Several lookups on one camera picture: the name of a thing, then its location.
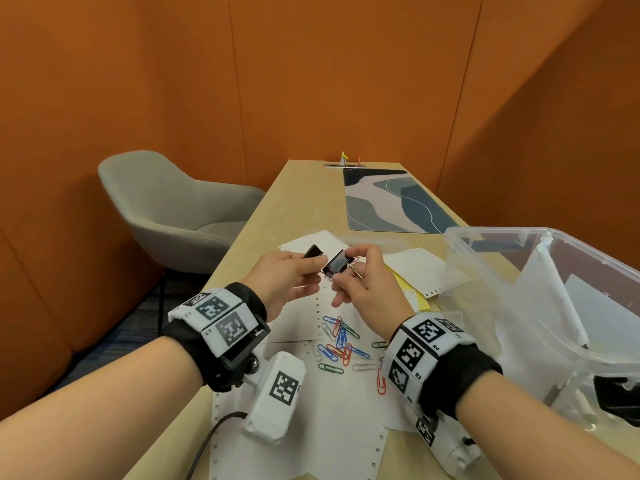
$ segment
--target desk mat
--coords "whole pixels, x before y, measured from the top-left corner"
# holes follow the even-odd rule
[[[405,170],[345,168],[349,229],[442,234],[458,224]]]

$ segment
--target wooden table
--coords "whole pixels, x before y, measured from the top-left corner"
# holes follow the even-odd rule
[[[258,257],[293,239],[324,229],[350,244],[374,242],[384,252],[422,247],[445,257],[447,245],[441,235],[393,232],[360,232],[348,228],[344,182],[340,169],[324,168],[319,161],[288,161],[242,233],[224,257],[207,286],[224,287],[242,280]],[[365,163],[368,168],[404,169],[397,163]],[[460,225],[466,225],[428,189],[427,192]],[[127,480],[183,479],[191,462],[211,429],[212,392],[203,387],[155,444],[126,476]],[[209,449],[202,456],[193,476],[208,480]],[[482,460],[470,468],[469,477],[497,478]],[[390,431],[378,480],[445,480],[440,468],[420,436]]]

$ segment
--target clear plastic container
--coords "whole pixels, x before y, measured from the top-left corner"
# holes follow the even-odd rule
[[[444,238],[439,306],[463,312],[507,377],[640,461],[640,428],[604,412],[594,388],[594,376],[640,382],[640,273],[554,229],[456,227]]]

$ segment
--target yellow paper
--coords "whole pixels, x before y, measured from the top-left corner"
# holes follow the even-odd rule
[[[404,281],[404,278],[402,276],[400,276],[399,274],[397,274],[393,269],[391,269],[389,266],[387,266],[387,268],[396,277],[396,281],[400,285],[400,288],[402,288],[403,290],[413,290],[415,295],[418,297],[418,308],[420,309],[420,311],[421,312],[428,312],[431,309],[431,307],[429,306],[429,302],[427,301],[427,298],[425,298],[424,295],[422,295],[422,293],[420,293],[420,291],[416,290],[409,283]]]

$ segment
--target forearm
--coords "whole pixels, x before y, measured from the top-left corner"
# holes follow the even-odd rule
[[[122,478],[202,386],[180,344],[162,337],[0,423],[12,479]]]
[[[505,480],[640,478],[633,461],[496,372],[476,380],[456,414]]]

